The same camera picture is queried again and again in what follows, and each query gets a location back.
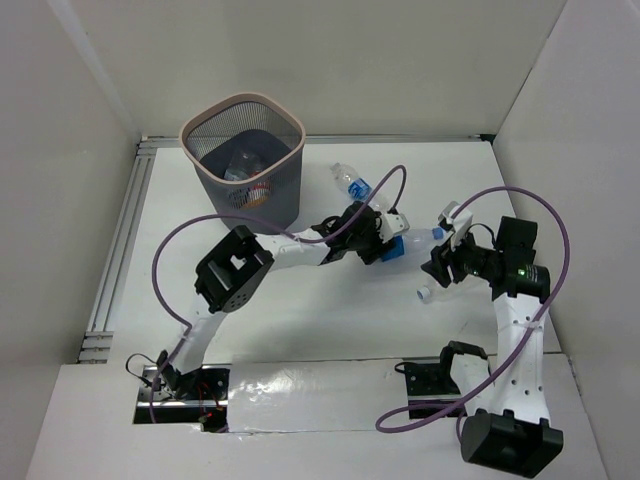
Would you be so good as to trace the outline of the small orange juice bottle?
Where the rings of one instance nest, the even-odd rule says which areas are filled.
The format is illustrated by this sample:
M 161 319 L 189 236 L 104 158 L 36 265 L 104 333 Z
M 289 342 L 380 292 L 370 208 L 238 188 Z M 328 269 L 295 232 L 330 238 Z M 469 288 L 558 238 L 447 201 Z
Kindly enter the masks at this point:
M 244 197 L 242 204 L 243 209 L 256 208 L 264 204 L 270 197 L 271 190 L 265 186 L 256 186 L 250 188 Z

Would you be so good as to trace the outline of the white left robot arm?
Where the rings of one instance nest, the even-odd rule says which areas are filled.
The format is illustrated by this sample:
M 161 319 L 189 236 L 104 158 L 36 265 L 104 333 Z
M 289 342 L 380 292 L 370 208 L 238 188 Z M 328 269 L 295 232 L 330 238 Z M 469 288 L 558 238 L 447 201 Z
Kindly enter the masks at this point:
M 156 365 L 163 389 L 176 399 L 189 397 L 202 376 L 206 350 L 224 319 L 245 306 L 266 275 L 298 266 L 322 266 L 354 252 L 370 265 L 394 248 L 394 240 L 409 228 L 396 209 L 380 212 L 356 201 L 341 215 L 331 216 L 301 232 L 277 235 L 252 232 L 249 218 L 230 230 L 196 265 L 195 292 L 203 308 L 188 320 L 175 312 L 159 288 L 160 255 L 180 231 L 217 214 L 194 218 L 176 227 L 161 242 L 152 260 L 152 287 L 161 306 L 182 324 L 172 351 L 160 353 Z

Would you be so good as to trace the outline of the blue label bottle blue cap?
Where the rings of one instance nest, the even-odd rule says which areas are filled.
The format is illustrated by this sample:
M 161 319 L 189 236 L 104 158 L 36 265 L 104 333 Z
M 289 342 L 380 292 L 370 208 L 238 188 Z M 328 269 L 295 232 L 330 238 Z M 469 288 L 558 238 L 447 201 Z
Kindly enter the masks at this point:
M 392 248 L 381 256 L 381 261 L 388 262 L 415 255 L 429 258 L 431 250 L 441 245 L 444 239 L 445 230 L 441 227 L 410 229 L 394 238 Z

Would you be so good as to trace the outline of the red label water bottle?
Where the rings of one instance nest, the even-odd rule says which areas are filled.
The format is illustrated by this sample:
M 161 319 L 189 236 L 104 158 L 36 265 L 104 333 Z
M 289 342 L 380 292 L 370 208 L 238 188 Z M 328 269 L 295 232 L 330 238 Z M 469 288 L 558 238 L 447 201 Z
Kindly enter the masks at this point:
M 271 181 L 262 175 L 255 176 L 256 182 L 248 188 L 246 206 L 253 208 L 265 203 L 272 192 Z

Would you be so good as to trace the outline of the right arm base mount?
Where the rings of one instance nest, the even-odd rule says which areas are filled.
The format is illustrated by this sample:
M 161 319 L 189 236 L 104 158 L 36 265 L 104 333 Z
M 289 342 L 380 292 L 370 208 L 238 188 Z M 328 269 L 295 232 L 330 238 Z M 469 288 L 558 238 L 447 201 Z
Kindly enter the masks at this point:
M 401 361 L 394 366 L 404 377 L 411 420 L 427 418 L 461 397 L 461 393 L 436 360 Z

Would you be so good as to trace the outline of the clear bottle white cap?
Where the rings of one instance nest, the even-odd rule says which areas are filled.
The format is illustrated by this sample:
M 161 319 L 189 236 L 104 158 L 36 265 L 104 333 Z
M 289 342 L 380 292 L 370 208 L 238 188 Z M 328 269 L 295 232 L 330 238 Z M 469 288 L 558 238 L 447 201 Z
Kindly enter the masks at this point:
M 428 277 L 425 283 L 417 289 L 416 293 L 422 303 L 429 304 L 455 299 L 481 285 L 482 282 L 480 280 L 467 277 L 460 283 L 451 283 L 448 287 L 443 287 L 436 280 Z

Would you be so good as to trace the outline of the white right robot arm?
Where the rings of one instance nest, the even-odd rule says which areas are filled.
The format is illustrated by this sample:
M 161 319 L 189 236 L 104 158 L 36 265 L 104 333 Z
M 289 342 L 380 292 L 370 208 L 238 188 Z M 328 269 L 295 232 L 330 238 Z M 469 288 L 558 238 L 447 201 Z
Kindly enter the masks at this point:
M 547 268 L 535 264 L 534 222 L 504 217 L 492 247 L 467 232 L 459 243 L 431 251 L 421 269 L 447 288 L 469 276 L 486 281 L 496 315 L 497 367 L 484 350 L 450 342 L 441 352 L 436 379 L 466 398 L 461 431 L 465 462 L 527 479 L 562 451 L 564 434 L 550 424 L 543 386 L 544 303 L 551 293 Z

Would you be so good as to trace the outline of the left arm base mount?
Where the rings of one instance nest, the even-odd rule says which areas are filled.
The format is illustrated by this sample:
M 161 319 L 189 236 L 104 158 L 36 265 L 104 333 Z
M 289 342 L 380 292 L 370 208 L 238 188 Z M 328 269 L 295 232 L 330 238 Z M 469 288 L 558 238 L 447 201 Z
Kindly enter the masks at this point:
M 134 425 L 194 424 L 206 433 L 226 433 L 230 367 L 205 365 L 182 393 L 172 390 L 157 366 L 141 353 L 131 354 L 125 371 L 138 381 Z

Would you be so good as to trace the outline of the green label water bottle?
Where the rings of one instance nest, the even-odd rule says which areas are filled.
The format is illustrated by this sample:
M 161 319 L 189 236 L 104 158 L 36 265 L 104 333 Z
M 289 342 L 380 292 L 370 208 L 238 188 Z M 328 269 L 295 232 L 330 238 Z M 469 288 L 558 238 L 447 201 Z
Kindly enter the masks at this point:
M 236 149 L 225 170 L 224 179 L 232 182 L 248 180 L 260 174 L 266 166 L 264 159 L 255 152 Z

